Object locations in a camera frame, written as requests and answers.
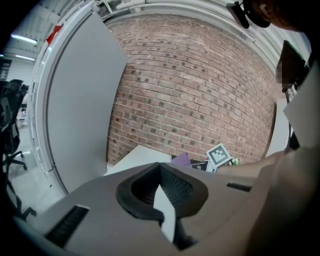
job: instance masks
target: person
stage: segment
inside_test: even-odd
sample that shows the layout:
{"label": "person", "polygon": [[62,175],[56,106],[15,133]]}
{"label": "person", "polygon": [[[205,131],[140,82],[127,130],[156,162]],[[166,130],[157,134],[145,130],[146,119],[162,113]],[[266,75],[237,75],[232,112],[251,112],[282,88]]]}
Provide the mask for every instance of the person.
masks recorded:
{"label": "person", "polygon": [[[317,24],[316,11],[318,8],[308,4],[299,4],[290,0],[243,0],[243,7],[248,18],[260,27],[268,27],[269,24],[290,31],[303,32],[310,40],[312,53],[309,58],[309,66],[314,62],[318,55],[318,36],[316,35],[315,25]],[[299,143],[296,135],[293,133],[290,143],[290,150],[292,152],[299,148]],[[285,156],[285,151],[276,152],[266,158],[257,162],[220,166],[217,174],[257,177],[261,168],[277,164]]]}

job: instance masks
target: red brick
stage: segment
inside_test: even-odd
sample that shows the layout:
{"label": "red brick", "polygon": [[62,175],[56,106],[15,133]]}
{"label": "red brick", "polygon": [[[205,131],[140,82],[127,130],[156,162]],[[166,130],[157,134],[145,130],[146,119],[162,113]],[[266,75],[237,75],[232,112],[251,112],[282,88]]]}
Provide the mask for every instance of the red brick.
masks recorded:
{"label": "red brick", "polygon": [[183,100],[189,101],[189,102],[193,102],[195,100],[194,96],[191,96],[191,95],[186,94],[186,93],[181,93],[180,94],[180,98],[183,99]]}
{"label": "red brick", "polygon": [[212,96],[210,96],[210,95],[208,95],[208,94],[206,94],[206,93],[204,93],[203,95],[202,95],[202,98],[204,99],[204,100],[206,100],[206,101],[208,101],[208,102],[211,102],[212,104],[214,104],[214,102],[215,102],[215,97],[212,97]]}
{"label": "red brick", "polygon": [[159,137],[156,136],[156,135],[150,134],[150,133],[146,133],[145,134],[145,138],[148,139],[148,140],[156,142]]}
{"label": "red brick", "polygon": [[246,133],[245,133],[244,131],[242,131],[242,130],[240,131],[239,134],[240,134],[240,136],[242,136],[242,137],[245,137],[245,136],[246,136]]}
{"label": "red brick", "polygon": [[249,117],[247,114],[242,113],[241,117],[245,120],[247,120],[250,124],[252,124],[254,121],[252,120],[251,117]]}
{"label": "red brick", "polygon": [[184,82],[183,79],[178,78],[178,77],[174,77],[174,76],[171,76],[171,75],[155,73],[154,77],[157,78],[157,79],[160,79],[160,80],[165,80],[165,81],[172,82],[172,83],[175,83],[175,84],[180,84],[180,85],[182,85],[183,82]]}
{"label": "red brick", "polygon": [[180,140],[180,142],[183,144],[190,144],[191,141],[192,141],[192,139],[186,138],[186,137],[182,137]]}
{"label": "red brick", "polygon": [[199,109],[199,106],[197,104],[188,102],[188,101],[186,101],[184,99],[172,98],[171,102],[174,103],[174,104],[178,104],[178,105],[184,106],[185,108],[188,108],[188,109],[191,109],[191,110],[194,110],[194,111],[197,111]]}
{"label": "red brick", "polygon": [[199,77],[196,77],[196,76],[193,76],[193,75],[190,75],[190,74],[186,74],[186,73],[180,72],[178,76],[180,78],[189,80],[189,81],[194,82],[196,84],[200,84],[200,85],[205,85],[206,84],[206,80],[204,80],[202,78],[199,78]]}
{"label": "red brick", "polygon": [[212,111],[211,112],[211,116],[214,117],[215,119],[219,119],[227,124],[230,124],[231,123],[231,119],[221,113],[217,113],[215,111]]}
{"label": "red brick", "polygon": [[113,109],[112,110],[112,115],[118,116],[118,117],[123,117],[124,113],[122,111],[118,111],[118,110]]}
{"label": "red brick", "polygon": [[235,109],[233,110],[233,112],[234,112],[236,115],[238,115],[239,117],[241,117],[242,112],[241,112],[239,109],[235,108]]}
{"label": "red brick", "polygon": [[187,86],[187,87],[190,87],[190,88],[193,88],[193,89],[197,88],[197,84],[195,82],[191,82],[191,81],[188,81],[188,80],[184,80],[183,85]]}
{"label": "red brick", "polygon": [[203,122],[203,121],[199,121],[199,120],[195,120],[194,121],[194,125],[197,127],[201,127],[201,128],[206,128],[207,127],[207,123]]}
{"label": "red brick", "polygon": [[184,145],[184,148],[183,148],[186,152],[193,152],[195,153],[197,151],[197,148],[194,147],[194,146],[190,146],[190,145]]}
{"label": "red brick", "polygon": [[157,115],[155,117],[155,119],[161,123],[165,123],[165,124],[171,124],[172,122],[172,119],[171,118],[168,118],[168,117],[165,117],[165,116],[162,116],[162,115]]}
{"label": "red brick", "polygon": [[223,100],[224,102],[230,104],[231,103],[231,100],[229,97],[225,96],[225,95],[222,95],[221,96],[221,100]]}
{"label": "red brick", "polygon": [[228,130],[228,131],[231,131],[231,132],[233,132],[233,133],[235,133],[235,134],[240,134],[240,129],[238,129],[238,128],[236,128],[236,127],[234,127],[232,124],[228,124],[228,123],[226,123],[225,125],[224,125],[224,128],[226,129],[226,130]]}
{"label": "red brick", "polygon": [[190,95],[193,95],[195,97],[199,97],[201,98],[202,97],[202,92],[198,91],[198,90],[194,90],[194,89],[191,89],[189,87],[186,87],[185,85],[181,85],[181,84],[177,84],[175,86],[175,89],[180,91],[180,92],[184,92],[184,93],[187,93],[187,94],[190,94]]}
{"label": "red brick", "polygon": [[244,120],[244,121],[243,121],[243,124],[244,124],[244,126],[252,129],[252,124],[250,124],[248,121]]}
{"label": "red brick", "polygon": [[238,115],[232,113],[232,112],[229,112],[229,117],[236,120],[237,122],[239,122],[240,124],[243,124],[244,120],[243,118],[239,117]]}
{"label": "red brick", "polygon": [[147,140],[147,142],[144,142],[143,143],[146,147],[148,148],[154,148],[154,149],[162,149],[162,144],[160,143],[157,143],[155,141],[151,141],[151,140]]}
{"label": "red brick", "polygon": [[218,112],[219,112],[219,113],[221,113],[221,114],[223,114],[223,115],[225,115],[225,116],[227,116],[227,115],[228,115],[228,113],[229,113],[229,111],[225,110],[225,109],[224,109],[224,108],[222,108],[222,107],[219,107]]}
{"label": "red brick", "polygon": [[226,136],[223,136],[221,135],[220,136],[220,139],[219,139],[222,143],[229,143],[231,145],[235,145],[236,144],[236,141],[234,139],[231,139],[229,137],[226,137]]}
{"label": "red brick", "polygon": [[134,97],[134,100],[136,101],[136,102],[142,102],[142,103],[147,103],[147,98],[146,97],[142,97],[142,96],[138,96],[138,95],[136,95],[135,97]]}
{"label": "red brick", "polygon": [[210,134],[210,131],[202,129],[202,128],[199,128],[199,127],[196,127],[194,125],[190,125],[188,123],[186,123],[184,125],[184,128],[186,130],[188,130],[188,131],[191,131],[191,132],[194,132],[194,133],[198,133],[198,134],[201,134],[203,136],[208,136]]}
{"label": "red brick", "polygon": [[174,82],[160,81],[159,86],[174,89],[176,84]]}
{"label": "red brick", "polygon": [[220,120],[215,119],[215,120],[214,120],[214,124],[215,124],[216,126],[220,127],[220,128],[223,128],[226,123],[223,122],[223,121],[220,121]]}
{"label": "red brick", "polygon": [[174,127],[179,127],[179,128],[183,128],[185,126],[184,122],[181,122],[181,121],[178,121],[178,120],[174,120],[174,119],[171,119],[170,124],[172,126],[174,126]]}
{"label": "red brick", "polygon": [[204,116],[204,121],[207,122],[207,123],[209,123],[209,124],[213,124],[213,123],[215,122],[215,120],[216,120],[216,119],[214,119],[214,118],[211,117],[211,116],[207,116],[207,115]]}
{"label": "red brick", "polygon": [[215,146],[214,144],[205,144],[204,149],[208,151],[208,150],[211,150],[214,146]]}
{"label": "red brick", "polygon": [[206,155],[206,150],[197,148],[195,151],[199,155]]}
{"label": "red brick", "polygon": [[176,152],[176,148],[168,145],[163,145],[163,151],[169,154],[174,154]]}
{"label": "red brick", "polygon": [[195,119],[192,117],[186,116],[189,113],[189,110],[184,111],[184,109],[186,109],[186,108],[177,107],[175,109],[176,112],[168,111],[167,116],[181,120],[181,121],[189,123],[189,124],[193,124],[195,122]]}
{"label": "red brick", "polygon": [[210,132],[210,138],[215,139],[215,140],[219,140],[220,138],[220,134],[215,133],[214,131]]}
{"label": "red brick", "polygon": [[184,141],[184,144],[191,145],[199,149],[202,149],[205,145],[203,142],[197,141],[195,139],[181,139],[181,142],[182,141]]}
{"label": "red brick", "polygon": [[176,149],[182,149],[183,148],[183,144],[177,141],[172,141],[172,140],[168,140],[167,141],[168,144],[172,147],[175,147]]}
{"label": "red brick", "polygon": [[174,104],[167,103],[167,102],[164,102],[161,107],[164,108],[164,109],[168,109],[168,110],[174,110],[176,108],[176,106]]}
{"label": "red brick", "polygon": [[173,133],[168,133],[168,134],[166,135],[166,138],[167,138],[168,140],[177,141],[177,142],[180,140],[180,136],[178,136],[178,135],[176,135],[176,134],[173,134]]}
{"label": "red brick", "polygon": [[127,124],[128,124],[128,126],[131,126],[133,128],[136,128],[136,129],[140,129],[141,128],[141,123],[139,123],[139,122],[129,121]]}
{"label": "red brick", "polygon": [[236,134],[233,132],[228,131],[227,136],[231,139],[234,139],[236,137]]}
{"label": "red brick", "polygon": [[227,130],[222,129],[222,128],[218,127],[215,124],[208,124],[206,128],[208,130],[210,130],[210,131],[216,132],[217,134],[221,134],[221,135],[224,135],[224,136],[227,135],[227,133],[228,133]]}
{"label": "red brick", "polygon": [[206,114],[206,115],[210,115],[211,114],[211,109],[207,108],[207,107],[204,107],[204,106],[200,106],[199,107],[199,112],[200,113],[203,113],[203,114]]}
{"label": "red brick", "polygon": [[156,98],[161,101],[165,101],[165,102],[169,102],[171,100],[171,96],[165,95],[165,94],[160,94],[160,93],[156,96]]}
{"label": "red brick", "polygon": [[190,139],[197,140],[197,141],[201,141],[202,135],[197,134],[197,133],[194,133],[194,132],[190,132],[189,138],[190,138]]}
{"label": "red brick", "polygon": [[217,143],[217,139],[215,138],[211,138],[211,137],[203,137],[202,140],[204,143],[210,144],[209,148],[207,150],[210,150],[211,148],[214,147],[214,145],[216,145]]}
{"label": "red brick", "polygon": [[202,105],[204,107],[207,107],[208,109],[211,109],[211,110],[218,110],[219,109],[219,107],[217,105],[215,105],[214,103],[209,102],[207,100],[204,100],[202,98],[195,98],[194,102],[199,105]]}
{"label": "red brick", "polygon": [[136,140],[137,140],[137,136],[134,135],[134,134],[131,134],[131,133],[127,133],[127,134],[126,134],[126,137],[127,137],[129,140],[132,140],[132,141],[136,141]]}
{"label": "red brick", "polygon": [[153,120],[149,120],[147,122],[147,124],[151,127],[154,127],[154,128],[160,128],[161,127],[161,123],[160,122],[156,122],[156,121],[153,121]]}

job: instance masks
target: office chair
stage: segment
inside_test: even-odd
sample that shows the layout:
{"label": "office chair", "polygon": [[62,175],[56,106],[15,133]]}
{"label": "office chair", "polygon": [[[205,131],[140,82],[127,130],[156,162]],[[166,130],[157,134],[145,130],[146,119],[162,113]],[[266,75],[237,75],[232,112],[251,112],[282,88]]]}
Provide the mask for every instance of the office chair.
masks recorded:
{"label": "office chair", "polygon": [[10,164],[18,164],[22,165],[23,169],[27,170],[27,166],[23,161],[16,160],[15,157],[21,155],[24,157],[21,151],[17,151],[20,138],[19,138],[19,130],[16,124],[16,116],[18,114],[21,103],[23,102],[23,98],[28,91],[28,87],[22,84],[22,80],[11,80],[10,82],[1,81],[0,82],[0,106],[2,108],[2,115],[0,119],[4,121],[5,129],[3,131],[4,140],[3,140],[3,152],[5,155],[5,160],[2,162],[2,166],[6,167],[6,170],[2,175],[4,175],[5,188],[9,188],[16,200],[16,207],[11,202],[11,207],[14,210],[14,214],[20,217],[23,220],[27,219],[29,214],[36,216],[37,212],[28,207],[24,212],[22,212],[22,201],[16,194],[14,187],[12,186],[9,180],[9,166]]}
{"label": "office chair", "polygon": [[[1,81],[0,83],[0,89],[1,89],[1,95],[4,94],[12,94],[14,95],[16,90],[21,90],[24,85],[22,85],[22,80],[11,80],[8,81]],[[20,106],[22,103],[23,98],[19,98],[17,102]],[[16,117],[17,113],[19,111],[18,109],[14,109],[12,112],[12,116]],[[21,151],[16,152],[18,149],[18,146],[20,144],[20,138],[19,138],[19,130],[16,124],[16,120],[13,120],[9,123],[8,129],[7,129],[7,136],[5,138],[5,147],[4,147],[4,154],[5,154],[5,160],[3,161],[2,166],[10,165],[10,164],[17,164],[22,165],[24,170],[27,170],[27,166],[23,161],[16,160],[15,157],[18,155],[21,155],[23,158],[24,155]]]}

